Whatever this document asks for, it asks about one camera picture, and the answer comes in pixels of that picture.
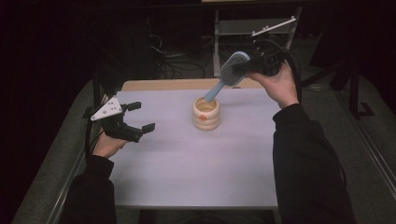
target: human hand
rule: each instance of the human hand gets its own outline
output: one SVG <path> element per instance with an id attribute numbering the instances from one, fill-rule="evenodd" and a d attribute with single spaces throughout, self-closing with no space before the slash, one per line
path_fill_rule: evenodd
<path id="1" fill-rule="evenodd" d="M 102 132 L 99 135 L 98 142 L 96 143 L 95 150 L 92 155 L 105 157 L 106 159 L 114 156 L 121 148 L 127 144 L 128 141 L 112 138 L 107 136 L 105 132 Z"/>
<path id="2" fill-rule="evenodd" d="M 275 100 L 281 109 L 288 105 L 299 104 L 293 73 L 288 64 L 282 63 L 279 73 L 273 77 L 266 77 L 260 73 L 250 73 L 247 76 L 262 84 L 271 99 Z"/>

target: blue brush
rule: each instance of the blue brush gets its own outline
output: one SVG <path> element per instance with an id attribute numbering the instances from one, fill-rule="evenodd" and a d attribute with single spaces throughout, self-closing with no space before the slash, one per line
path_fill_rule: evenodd
<path id="1" fill-rule="evenodd" d="M 224 86 L 235 86 L 245 77 L 246 73 L 235 73 L 233 65 L 246 63 L 250 57 L 242 51 L 237 51 L 225 62 L 220 70 L 219 83 L 205 95 L 207 102 L 212 102 Z"/>

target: white triangular marker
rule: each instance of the white triangular marker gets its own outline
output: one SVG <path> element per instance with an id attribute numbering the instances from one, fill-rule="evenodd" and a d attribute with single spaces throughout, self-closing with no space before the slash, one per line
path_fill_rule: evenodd
<path id="1" fill-rule="evenodd" d="M 92 117 L 92 121 L 104 119 L 122 112 L 119 100 L 113 96 L 105 105 L 102 106 Z"/>

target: forearm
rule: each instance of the forearm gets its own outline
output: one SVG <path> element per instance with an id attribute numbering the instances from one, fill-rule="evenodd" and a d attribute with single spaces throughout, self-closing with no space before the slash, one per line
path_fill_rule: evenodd
<path id="1" fill-rule="evenodd" d="M 274 116 L 274 172 L 283 223 L 354 223 L 339 161 L 301 105 Z"/>
<path id="2" fill-rule="evenodd" d="M 91 156 L 82 175 L 74 178 L 61 215 L 64 223 L 117 223 L 114 186 L 108 179 L 113 162 Z"/>

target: jar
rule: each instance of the jar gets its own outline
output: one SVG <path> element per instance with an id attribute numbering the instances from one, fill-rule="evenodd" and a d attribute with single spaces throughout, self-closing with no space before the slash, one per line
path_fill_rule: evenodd
<path id="1" fill-rule="evenodd" d="M 220 103 L 214 99 L 207 102 L 204 97 L 198 98 L 192 104 L 192 121 L 195 127 L 202 131 L 211 131 L 220 123 Z"/>

